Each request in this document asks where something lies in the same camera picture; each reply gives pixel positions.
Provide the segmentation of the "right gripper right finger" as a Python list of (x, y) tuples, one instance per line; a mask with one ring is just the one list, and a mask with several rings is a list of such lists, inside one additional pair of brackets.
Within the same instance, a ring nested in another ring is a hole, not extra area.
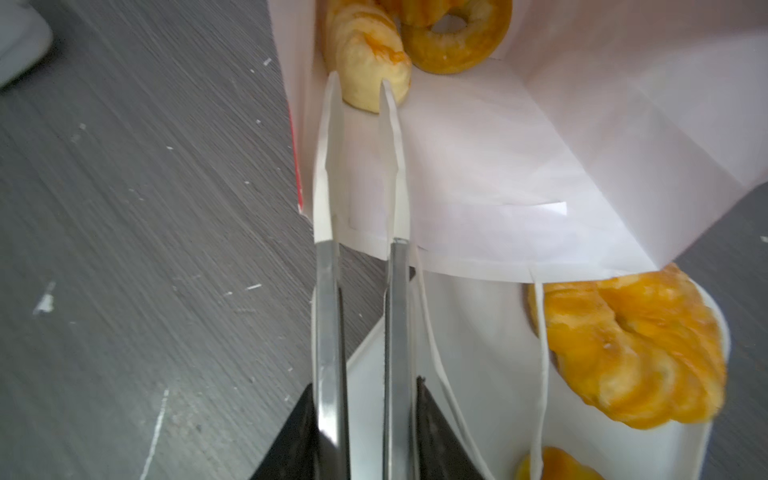
[(384, 328), (383, 477), (416, 473), (414, 384), (409, 320), (411, 214), (407, 161), (391, 83), (380, 87), (379, 146), (387, 191), (388, 285)]

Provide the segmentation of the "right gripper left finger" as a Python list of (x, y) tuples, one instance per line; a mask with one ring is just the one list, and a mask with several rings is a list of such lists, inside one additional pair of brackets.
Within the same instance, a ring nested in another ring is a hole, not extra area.
[(343, 144), (343, 101), (337, 72), (329, 74), (319, 121), (313, 175), (316, 285), (312, 302), (316, 477), (350, 477), (349, 422), (339, 249), (334, 234), (331, 171)]

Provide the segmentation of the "yellow fake braided bread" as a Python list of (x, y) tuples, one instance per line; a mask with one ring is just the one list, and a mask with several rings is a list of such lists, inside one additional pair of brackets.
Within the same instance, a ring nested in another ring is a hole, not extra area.
[(646, 430), (706, 423), (725, 403), (723, 335), (676, 264), (601, 281), (525, 287), (532, 330), (569, 388), (613, 421)]

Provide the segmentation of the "red white paper bag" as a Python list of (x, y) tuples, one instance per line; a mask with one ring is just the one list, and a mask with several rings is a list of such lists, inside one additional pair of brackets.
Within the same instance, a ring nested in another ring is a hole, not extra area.
[[(324, 12), (321, 1), (269, 3), (300, 207), (311, 219), (330, 74)], [(526, 1), (509, 41), (503, 56), (466, 73), (416, 73), (397, 106), (409, 286), (429, 272), (523, 287), (645, 272), (765, 182), (765, 2)], [(331, 171), (351, 479), (385, 479), (389, 243), (379, 120), (343, 102)], [(459, 407), (450, 410), (436, 402), (451, 448), (469, 462), (461, 476), (488, 479), (455, 434)]]

